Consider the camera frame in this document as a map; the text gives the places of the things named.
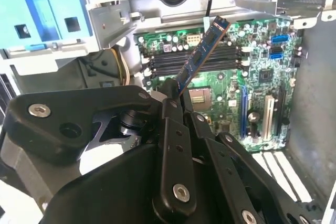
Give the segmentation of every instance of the screw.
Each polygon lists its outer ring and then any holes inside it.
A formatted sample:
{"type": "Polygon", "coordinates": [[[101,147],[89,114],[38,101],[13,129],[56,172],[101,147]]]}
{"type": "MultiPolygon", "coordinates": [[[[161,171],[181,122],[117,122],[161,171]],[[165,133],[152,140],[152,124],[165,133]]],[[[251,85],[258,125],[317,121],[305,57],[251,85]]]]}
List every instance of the screw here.
{"type": "Polygon", "coordinates": [[[300,215],[300,220],[302,221],[303,224],[309,224],[309,222],[305,219],[305,217],[300,215]]]}
{"type": "Polygon", "coordinates": [[[143,99],[147,99],[148,98],[148,96],[146,95],[146,94],[144,94],[144,93],[139,93],[139,96],[141,97],[141,98],[143,98],[143,99]]]}
{"type": "Polygon", "coordinates": [[[182,184],[176,184],[173,186],[173,193],[176,199],[184,203],[190,200],[190,194],[188,189],[182,184]]]}
{"type": "Polygon", "coordinates": [[[201,122],[204,122],[204,117],[202,117],[201,115],[198,115],[197,119],[199,119],[201,122]]]}
{"type": "Polygon", "coordinates": [[[51,114],[50,108],[44,104],[33,104],[29,106],[28,112],[37,118],[46,118],[51,114]]]}
{"type": "Polygon", "coordinates": [[[256,218],[249,211],[244,210],[241,215],[247,224],[257,224],[256,218]]]}
{"type": "Polygon", "coordinates": [[[170,104],[171,104],[174,108],[177,108],[177,104],[176,104],[176,102],[174,102],[174,101],[170,101],[170,104]]]}

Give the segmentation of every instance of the black mount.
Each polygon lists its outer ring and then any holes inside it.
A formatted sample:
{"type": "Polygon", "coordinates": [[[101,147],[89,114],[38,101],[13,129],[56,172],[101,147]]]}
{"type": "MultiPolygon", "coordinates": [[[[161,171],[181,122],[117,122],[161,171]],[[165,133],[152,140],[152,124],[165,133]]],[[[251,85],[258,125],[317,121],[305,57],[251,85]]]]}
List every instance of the black mount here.
{"type": "Polygon", "coordinates": [[[126,86],[27,94],[10,102],[8,137],[54,166],[76,163],[108,127],[141,137],[137,147],[66,184],[41,224],[314,223],[232,135],[211,132],[189,93],[179,97],[176,81],[165,81],[153,97],[126,86]],[[32,104],[47,105],[51,114],[32,116],[32,104]],[[115,123],[93,131],[99,117],[115,123]]]}

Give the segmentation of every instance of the green circuit board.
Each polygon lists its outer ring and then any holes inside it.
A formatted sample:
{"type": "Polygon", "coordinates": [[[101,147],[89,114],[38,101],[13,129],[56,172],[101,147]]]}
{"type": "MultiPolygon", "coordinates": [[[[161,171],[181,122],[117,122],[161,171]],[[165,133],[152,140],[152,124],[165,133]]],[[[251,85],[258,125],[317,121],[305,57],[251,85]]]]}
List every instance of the green circuit board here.
{"type": "MultiPolygon", "coordinates": [[[[178,45],[188,45],[183,50],[192,50],[197,43],[190,40],[191,36],[195,35],[196,40],[202,39],[203,33],[202,28],[197,28],[139,35],[137,39],[141,37],[139,50],[155,58],[155,54],[166,53],[168,56],[170,50],[178,45]]],[[[221,44],[228,41],[237,47],[241,64],[248,66],[248,70],[238,68],[198,73],[188,86],[194,110],[205,116],[214,133],[230,132],[250,152],[279,150],[285,146],[288,137],[292,94],[299,67],[293,57],[302,43],[302,34],[287,20],[252,20],[232,24],[221,44]],[[286,41],[271,41],[282,35],[286,35],[286,41]],[[274,54],[273,59],[272,50],[280,47],[281,55],[274,54]],[[245,105],[243,92],[247,97],[245,105]],[[246,134],[242,134],[243,120],[246,134]]],[[[155,77],[155,71],[159,70],[153,71],[154,78],[148,89],[156,89],[166,78],[174,77],[155,77]]]]}

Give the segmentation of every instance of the pcie slot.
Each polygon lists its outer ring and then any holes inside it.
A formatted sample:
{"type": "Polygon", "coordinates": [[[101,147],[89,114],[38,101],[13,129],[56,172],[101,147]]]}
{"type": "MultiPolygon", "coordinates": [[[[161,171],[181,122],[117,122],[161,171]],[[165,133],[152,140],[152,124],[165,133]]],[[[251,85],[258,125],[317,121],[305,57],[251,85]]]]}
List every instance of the pcie slot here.
{"type": "Polygon", "coordinates": [[[285,85],[282,83],[278,93],[278,103],[277,103],[277,123],[276,123],[276,136],[279,136],[281,133],[282,117],[283,117],[283,108],[285,106],[287,91],[285,85]]]}
{"type": "Polygon", "coordinates": [[[275,99],[271,95],[265,96],[265,107],[264,107],[264,119],[263,119],[263,127],[262,127],[262,137],[264,140],[270,140],[272,134],[272,118],[274,111],[274,102],[275,99]]]}
{"type": "Polygon", "coordinates": [[[247,130],[247,110],[248,110],[248,93],[246,86],[242,86],[241,105],[240,105],[240,137],[245,138],[247,130]]]}

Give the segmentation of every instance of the ram stick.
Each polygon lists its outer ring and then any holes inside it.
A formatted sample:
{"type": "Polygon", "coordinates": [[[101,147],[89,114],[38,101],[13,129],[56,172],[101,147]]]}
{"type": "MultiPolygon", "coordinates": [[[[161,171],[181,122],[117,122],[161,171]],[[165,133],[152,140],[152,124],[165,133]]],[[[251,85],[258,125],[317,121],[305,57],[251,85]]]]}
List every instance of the ram stick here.
{"type": "Polygon", "coordinates": [[[206,59],[216,48],[230,25],[230,22],[219,16],[212,22],[210,28],[206,31],[202,40],[198,43],[197,47],[191,53],[191,56],[176,76],[180,95],[188,87],[189,83],[205,63],[206,59]]]}

